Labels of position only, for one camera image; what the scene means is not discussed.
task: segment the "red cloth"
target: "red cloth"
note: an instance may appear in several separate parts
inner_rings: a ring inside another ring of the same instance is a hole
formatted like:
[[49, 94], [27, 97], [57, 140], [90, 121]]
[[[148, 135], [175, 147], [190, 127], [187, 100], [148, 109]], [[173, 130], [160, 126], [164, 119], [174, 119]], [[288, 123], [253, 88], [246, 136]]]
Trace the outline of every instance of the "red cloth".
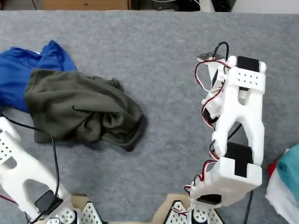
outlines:
[[272, 176], [272, 173], [276, 168], [276, 164], [277, 164], [277, 160], [268, 166], [268, 173], [270, 177]]

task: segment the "white cloth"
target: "white cloth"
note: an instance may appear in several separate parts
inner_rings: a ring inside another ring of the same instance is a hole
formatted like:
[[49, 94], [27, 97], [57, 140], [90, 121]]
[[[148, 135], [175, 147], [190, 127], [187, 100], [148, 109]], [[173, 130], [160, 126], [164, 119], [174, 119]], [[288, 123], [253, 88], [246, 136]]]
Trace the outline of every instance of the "white cloth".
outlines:
[[266, 198], [289, 224], [299, 224], [299, 207], [293, 193], [287, 188], [275, 169], [268, 184]]

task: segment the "olive green cloth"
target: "olive green cloth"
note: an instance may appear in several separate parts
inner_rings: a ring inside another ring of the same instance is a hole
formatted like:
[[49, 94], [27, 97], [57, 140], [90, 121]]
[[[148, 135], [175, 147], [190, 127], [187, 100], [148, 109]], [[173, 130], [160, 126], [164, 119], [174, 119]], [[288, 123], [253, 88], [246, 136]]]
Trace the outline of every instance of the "olive green cloth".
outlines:
[[[144, 128], [139, 105], [114, 78], [87, 77], [77, 71], [34, 70], [25, 101], [34, 126], [52, 134], [54, 140], [107, 140], [130, 151]], [[50, 141], [38, 131], [34, 138], [37, 143]]]

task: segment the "red and white wire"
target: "red and white wire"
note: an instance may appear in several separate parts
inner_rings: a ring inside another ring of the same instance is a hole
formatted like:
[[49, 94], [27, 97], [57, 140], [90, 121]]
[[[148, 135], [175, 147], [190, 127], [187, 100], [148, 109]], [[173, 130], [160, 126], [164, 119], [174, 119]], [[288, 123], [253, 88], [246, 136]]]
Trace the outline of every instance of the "red and white wire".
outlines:
[[216, 161], [218, 161], [219, 160], [219, 157], [218, 156], [216, 156], [215, 155], [215, 153], [212, 151], [212, 150], [210, 150], [210, 156], [214, 159], [214, 160], [216, 160]]
[[15, 202], [13, 199], [10, 199], [10, 198], [8, 198], [8, 197], [5, 197], [4, 195], [0, 195], [0, 197], [3, 198], [4, 200], [7, 200], [7, 201], [9, 201], [9, 202], [12, 202], [12, 203], [17, 204], [17, 202]]
[[212, 96], [211, 98], [209, 98], [204, 104], [203, 104], [203, 106], [202, 106], [202, 108], [201, 108], [201, 116], [202, 116], [202, 118], [203, 118], [203, 120], [204, 120], [204, 122], [206, 123], [206, 125], [208, 125], [210, 128], [212, 128], [213, 130], [215, 130], [215, 127], [205, 118], [205, 116], [204, 116], [204, 111], [205, 111], [205, 108], [206, 108], [206, 106], [208, 105], [208, 103], [209, 102], [211, 102], [213, 99], [215, 99], [217, 96], [219, 96], [220, 95], [220, 93], [222, 92], [222, 90], [223, 90], [223, 87], [224, 87], [224, 83], [225, 83], [225, 81], [223, 82], [223, 84], [222, 84], [222, 86], [220, 87], [220, 89], [218, 90], [218, 92], [214, 95], [214, 96]]
[[187, 211], [180, 211], [178, 209], [176, 209], [175, 207], [172, 206], [171, 210], [173, 210], [174, 212], [183, 215], [183, 216], [187, 216], [186, 214], [190, 211], [192, 211], [193, 207], [191, 206]]
[[217, 161], [212, 161], [212, 160], [207, 160], [204, 163], [204, 166], [202, 168], [202, 173], [201, 174], [196, 174], [193, 180], [193, 186], [196, 185], [196, 177], [199, 177], [200, 181], [204, 181], [205, 177], [206, 177], [206, 169], [208, 167], [208, 165], [212, 164], [212, 163], [216, 163]]
[[202, 61], [202, 62], [199, 62], [199, 63], [196, 65], [194, 74], [195, 74], [195, 78], [196, 78], [196, 81], [198, 82], [198, 84], [199, 84], [199, 85], [201, 86], [201, 88], [202, 88], [204, 91], [206, 91], [206, 92], [216, 92], [216, 91], [218, 91], [220, 88], [215, 89], [215, 90], [207, 90], [207, 89], [205, 88], [205, 86], [203, 85], [202, 81], [200, 80], [199, 76], [198, 76], [198, 67], [199, 67], [201, 64], [203, 64], [203, 63], [207, 63], [207, 62], [218, 62], [218, 63], [220, 63], [220, 64], [223, 64], [225, 67], [227, 67], [227, 68], [229, 68], [229, 69], [230, 69], [230, 67], [229, 67], [226, 63], [224, 63], [224, 62], [222, 62], [222, 61], [215, 61], [215, 60], [206, 60], [206, 61]]

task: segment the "blue shirt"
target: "blue shirt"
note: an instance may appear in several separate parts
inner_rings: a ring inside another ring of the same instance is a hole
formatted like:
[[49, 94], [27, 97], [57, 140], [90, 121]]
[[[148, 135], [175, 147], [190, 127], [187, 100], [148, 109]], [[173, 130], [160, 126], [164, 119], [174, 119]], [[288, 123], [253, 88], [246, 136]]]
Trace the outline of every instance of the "blue shirt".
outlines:
[[0, 105], [28, 112], [24, 93], [33, 69], [77, 70], [70, 56], [51, 40], [38, 54], [12, 47], [0, 53]]

